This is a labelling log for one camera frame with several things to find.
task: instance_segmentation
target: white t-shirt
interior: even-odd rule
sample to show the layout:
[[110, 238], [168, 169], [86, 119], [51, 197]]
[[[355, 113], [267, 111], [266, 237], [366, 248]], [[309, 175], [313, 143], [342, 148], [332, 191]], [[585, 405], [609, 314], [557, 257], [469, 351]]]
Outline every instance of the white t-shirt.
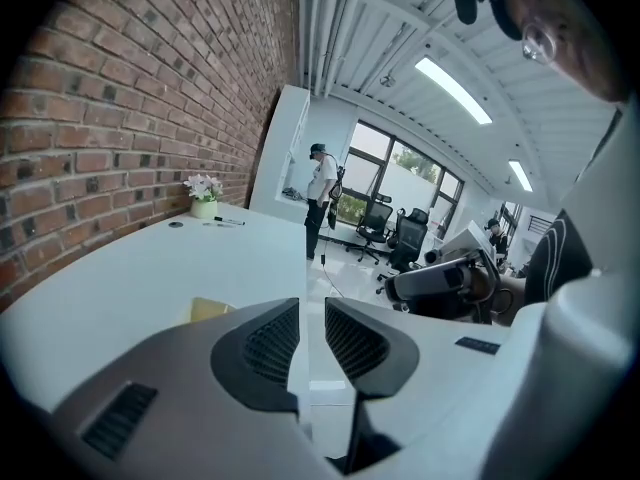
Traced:
[[[325, 156], [321, 163], [318, 164], [313, 171], [313, 180], [309, 183], [309, 189], [307, 190], [307, 197], [309, 199], [318, 200], [322, 195], [324, 187], [327, 185], [327, 180], [338, 179], [338, 165], [331, 156]], [[328, 201], [327, 195], [322, 202]]]

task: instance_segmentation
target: ceiling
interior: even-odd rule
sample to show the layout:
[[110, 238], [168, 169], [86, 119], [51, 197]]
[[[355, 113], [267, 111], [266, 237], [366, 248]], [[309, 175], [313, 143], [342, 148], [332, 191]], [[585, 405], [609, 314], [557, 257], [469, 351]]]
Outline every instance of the ceiling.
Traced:
[[[520, 44], [500, 31], [487, 3], [479, 4], [477, 21], [466, 26], [453, 0], [317, 1], [312, 27], [313, 0], [301, 0], [305, 86], [310, 75], [310, 87], [321, 97], [351, 101], [412, 131], [492, 197], [545, 211], [559, 208], [604, 135], [612, 105], [524, 59]], [[331, 23], [330, 29], [324, 26], [330, 33], [323, 34], [325, 23]], [[328, 55], [319, 56], [320, 50]], [[415, 64], [425, 56], [456, 79], [493, 123], [477, 124], [418, 72]], [[320, 78], [319, 63], [324, 64]], [[381, 83], [389, 75], [392, 87]], [[532, 193], [522, 189], [508, 165], [511, 159], [521, 161]], [[505, 184], [509, 176], [511, 184]]]

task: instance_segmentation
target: tiled floor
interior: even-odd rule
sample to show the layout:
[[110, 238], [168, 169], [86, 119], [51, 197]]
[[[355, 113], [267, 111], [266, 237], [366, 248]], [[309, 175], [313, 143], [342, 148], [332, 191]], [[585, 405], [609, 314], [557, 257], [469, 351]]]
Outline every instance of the tiled floor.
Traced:
[[[326, 254], [326, 274], [320, 262], [322, 254]], [[365, 256], [359, 263], [358, 257], [359, 254], [355, 251], [346, 252], [344, 246], [321, 240], [316, 249], [315, 260], [307, 262], [313, 441], [320, 453], [334, 458], [345, 455], [347, 451], [354, 390], [325, 341], [325, 298], [339, 297], [339, 290], [344, 297], [391, 310], [391, 304], [384, 293], [376, 295], [375, 292], [381, 286], [376, 280], [377, 275], [388, 272], [385, 262], [381, 261], [375, 266], [372, 258]]]

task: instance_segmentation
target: black hat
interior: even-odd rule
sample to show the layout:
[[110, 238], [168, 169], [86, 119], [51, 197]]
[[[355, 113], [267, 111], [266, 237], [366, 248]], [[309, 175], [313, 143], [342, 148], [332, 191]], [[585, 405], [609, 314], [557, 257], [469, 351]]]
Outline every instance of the black hat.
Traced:
[[311, 154], [315, 154], [315, 153], [325, 153], [327, 151], [327, 148], [324, 144], [314, 144], [311, 146]]
[[505, 0], [489, 1], [491, 2], [493, 16], [495, 17], [502, 31], [511, 39], [520, 41], [522, 39], [522, 32], [520, 32], [518, 26], [509, 17]]

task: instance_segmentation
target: black pants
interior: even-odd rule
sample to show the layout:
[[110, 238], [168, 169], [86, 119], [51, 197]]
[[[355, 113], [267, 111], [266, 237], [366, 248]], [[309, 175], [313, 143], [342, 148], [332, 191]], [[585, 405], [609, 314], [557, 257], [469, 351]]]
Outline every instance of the black pants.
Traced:
[[307, 258], [313, 259], [315, 256], [316, 245], [318, 245], [318, 235], [320, 234], [320, 226], [324, 220], [324, 214], [327, 213], [329, 201], [322, 203], [322, 208], [318, 206], [315, 199], [308, 199], [309, 210], [304, 225], [307, 228]]

